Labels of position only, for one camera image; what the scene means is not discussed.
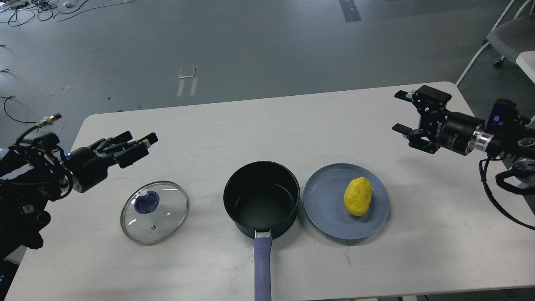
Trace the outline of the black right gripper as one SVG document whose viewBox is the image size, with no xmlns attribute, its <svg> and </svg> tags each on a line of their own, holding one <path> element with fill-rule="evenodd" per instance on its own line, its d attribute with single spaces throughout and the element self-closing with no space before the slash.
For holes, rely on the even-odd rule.
<svg viewBox="0 0 535 301">
<path fill-rule="evenodd" d="M 483 130 L 485 122 L 460 112 L 444 112 L 451 94 L 424 84 L 414 91 L 398 91 L 394 97 L 413 104 L 422 114 L 420 128 L 412 129 L 399 123 L 392 127 L 407 139 L 411 148 L 429 154 L 436 153 L 439 148 L 461 156 L 472 152 L 474 132 Z"/>
</svg>

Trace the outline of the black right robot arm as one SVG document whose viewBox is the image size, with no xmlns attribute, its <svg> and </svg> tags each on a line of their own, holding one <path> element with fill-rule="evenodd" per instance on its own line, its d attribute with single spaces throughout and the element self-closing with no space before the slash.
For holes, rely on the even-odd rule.
<svg viewBox="0 0 535 301">
<path fill-rule="evenodd" d="M 514 160 L 510 169 L 495 175 L 497 186 L 519 196 L 534 194 L 534 130 L 529 128 L 530 120 L 520 116 L 516 103 L 508 99 L 497 99 L 489 120 L 453 112 L 447 109 L 451 94 L 423 85 L 416 91 L 398 91 L 396 99 L 411 103 L 420 122 L 417 128 L 395 124 L 393 130 L 401 133 L 411 148 L 429 154 L 440 148 L 467 156 L 473 150 L 487 155 L 479 162 L 480 181 L 493 206 L 507 219 L 533 230 L 508 213 L 489 187 L 487 173 L 489 163 L 506 158 Z"/>
</svg>

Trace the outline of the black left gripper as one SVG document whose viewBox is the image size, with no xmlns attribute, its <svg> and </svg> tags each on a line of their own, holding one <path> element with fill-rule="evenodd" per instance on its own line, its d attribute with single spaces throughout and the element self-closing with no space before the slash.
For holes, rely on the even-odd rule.
<svg viewBox="0 0 535 301">
<path fill-rule="evenodd" d="M 110 138 L 102 138 L 87 147 L 67 154 L 67 170 L 72 174 L 73 189 L 84 193 L 108 176 L 109 167 L 117 164 L 124 169 L 149 154 L 148 149 L 158 142 L 155 132 L 131 140 L 130 131 Z"/>
</svg>

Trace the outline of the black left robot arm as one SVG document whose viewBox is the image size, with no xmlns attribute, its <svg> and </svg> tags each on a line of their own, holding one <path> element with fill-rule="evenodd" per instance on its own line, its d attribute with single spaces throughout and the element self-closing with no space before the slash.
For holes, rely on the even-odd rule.
<svg viewBox="0 0 535 301">
<path fill-rule="evenodd" d="M 153 132 L 134 140 L 125 131 L 66 153 L 55 133 L 42 131 L 60 118 L 54 114 L 34 122 L 1 150 L 1 259 L 21 246 L 42 248 L 40 231 L 51 222 L 48 202 L 88 191 L 107 179 L 109 167 L 131 166 L 158 141 Z"/>
</svg>

